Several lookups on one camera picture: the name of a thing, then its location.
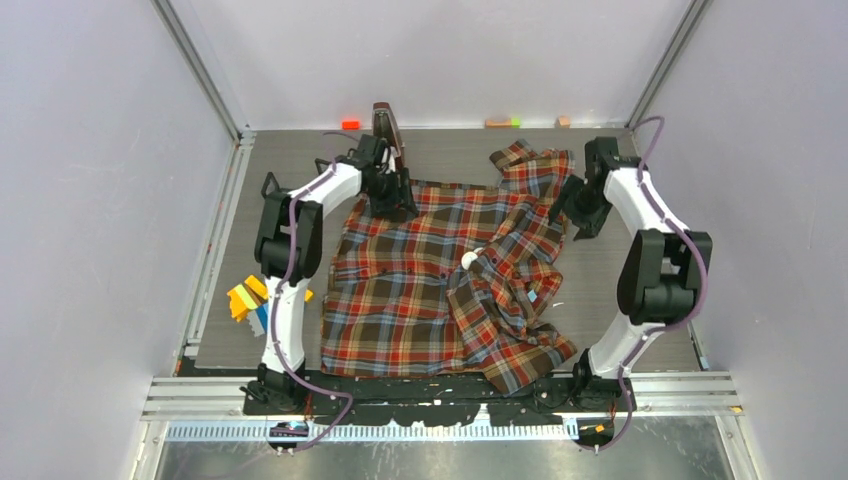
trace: small wooden block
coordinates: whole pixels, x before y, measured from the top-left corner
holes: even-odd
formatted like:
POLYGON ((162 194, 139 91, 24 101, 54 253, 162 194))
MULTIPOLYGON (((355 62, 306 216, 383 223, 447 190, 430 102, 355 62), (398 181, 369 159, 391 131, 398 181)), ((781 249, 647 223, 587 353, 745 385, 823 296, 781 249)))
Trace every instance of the small wooden block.
POLYGON ((488 118, 486 119, 486 128, 520 128, 521 119, 519 118, 488 118))
POLYGON ((227 292, 227 296, 230 297, 230 316, 233 317, 235 321, 241 322, 247 317, 247 313, 250 309, 244 304, 244 301, 236 292, 235 288, 227 292))
POLYGON ((248 310, 256 309, 256 307, 258 307, 261 303, 259 298, 251 295, 251 292, 248 291, 248 289, 245 288, 244 285, 236 285, 236 287, 232 289, 232 291, 235 292, 236 295, 238 295, 238 297, 242 301, 242 304, 244 304, 244 306, 247 307, 248 310))
POLYGON ((245 280, 244 283, 247 284, 247 287, 253 290, 255 294, 262 297, 263 300, 268 300, 268 288, 261 280, 251 275, 247 277, 247 280, 245 280))
POLYGON ((342 120, 342 130, 359 130, 359 120, 342 120))

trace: red plaid shirt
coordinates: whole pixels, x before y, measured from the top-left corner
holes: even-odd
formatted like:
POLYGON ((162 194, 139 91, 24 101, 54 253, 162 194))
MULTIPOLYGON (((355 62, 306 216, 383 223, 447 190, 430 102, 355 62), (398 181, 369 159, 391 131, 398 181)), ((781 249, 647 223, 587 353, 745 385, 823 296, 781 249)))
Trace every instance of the red plaid shirt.
POLYGON ((498 187, 414 181, 417 218, 373 218, 364 198, 354 206, 324 302, 325 372, 481 370, 511 393, 575 353, 539 320, 562 282, 552 263, 563 227, 548 225, 547 213, 571 173, 568 156, 519 140, 490 159, 503 175, 498 187))

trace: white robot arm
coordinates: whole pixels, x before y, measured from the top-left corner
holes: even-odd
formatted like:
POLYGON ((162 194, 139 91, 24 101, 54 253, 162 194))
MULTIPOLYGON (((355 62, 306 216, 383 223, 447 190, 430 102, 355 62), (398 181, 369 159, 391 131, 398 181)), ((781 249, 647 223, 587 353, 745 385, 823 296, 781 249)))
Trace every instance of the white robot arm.
POLYGON ((271 173, 265 179, 254 257, 271 295, 270 321, 257 380, 245 388, 260 403, 294 411, 305 398, 305 389, 288 372, 302 377, 305 370, 304 298, 321 262, 324 218, 360 193, 368 196, 375 217, 418 214, 409 170, 403 165, 403 144, 388 104, 374 105, 373 123, 374 135, 362 135, 347 155, 333 163, 316 160, 316 166, 327 168, 304 187, 281 188, 271 173))
POLYGON ((641 159, 619 155, 615 138, 595 138, 586 144, 585 155, 586 180, 567 179, 549 220, 564 213, 580 228, 576 240, 593 238, 615 207, 633 239, 618 280, 619 311, 574 368, 574 395, 594 391, 603 397, 621 394, 618 380, 630 375, 645 349, 697 313, 693 309, 705 287, 712 240, 705 232, 690 231, 671 213, 641 159))

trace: purple wall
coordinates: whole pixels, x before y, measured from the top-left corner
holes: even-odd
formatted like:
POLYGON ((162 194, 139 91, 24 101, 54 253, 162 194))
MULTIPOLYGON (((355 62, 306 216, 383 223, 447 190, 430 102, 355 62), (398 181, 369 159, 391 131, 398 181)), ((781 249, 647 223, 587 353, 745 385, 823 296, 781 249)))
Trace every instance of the purple wall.
POLYGON ((151 2, 0 6, 0 471, 119 479, 232 145, 151 2))
POLYGON ((696 328, 761 467, 844 477, 848 3, 714 2, 651 114, 667 117, 658 189, 715 241, 696 328))

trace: gray work surface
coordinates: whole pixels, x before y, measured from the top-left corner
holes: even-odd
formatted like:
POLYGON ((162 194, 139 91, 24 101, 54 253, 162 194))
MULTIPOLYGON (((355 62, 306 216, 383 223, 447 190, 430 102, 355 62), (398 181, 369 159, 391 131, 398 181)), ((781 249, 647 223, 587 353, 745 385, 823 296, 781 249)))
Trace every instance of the gray work surface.
POLYGON ((714 417, 634 418, 625 435, 598 456, 570 441, 319 443, 293 457, 273 455, 267 443, 166 442, 156 478, 733 478, 714 417), (234 472, 256 455, 265 458, 234 472))
MULTIPOLYGON (((536 150, 567 149, 573 152, 575 173, 582 175, 583 146, 599 135, 621 136, 622 154, 635 154, 629 134, 621 129, 490 129, 407 130, 406 166, 413 178, 442 182, 495 185, 500 173, 489 161, 495 150, 524 138, 536 150)), ((221 271, 215 285, 206 329, 197 355, 199 367, 255 368, 265 347, 265 337, 254 337, 247 322, 230 317, 227 291, 248 275, 262 278, 253 259, 253 245, 262 214, 260 196, 265 174, 274 172, 280 185, 298 188, 317 172, 313 160, 329 158, 355 146, 350 139, 323 137, 317 131, 268 131, 256 136, 245 174, 244 186, 233 219, 221 271)), ((327 291, 327 272, 341 236, 341 226, 355 202, 343 203, 324 220, 323 258, 309 288, 315 298, 304 312, 303 342, 306 366, 320 367, 321 300, 327 291)), ((572 241, 577 229, 570 226, 562 254, 555 266, 563 283, 543 319, 583 349, 597 342, 617 312, 615 289, 630 238, 613 209, 601 234, 592 240, 572 241)), ((563 368, 570 368, 573 357, 563 368)), ((688 332, 661 336, 636 364, 635 371, 695 371, 698 361, 688 332)))

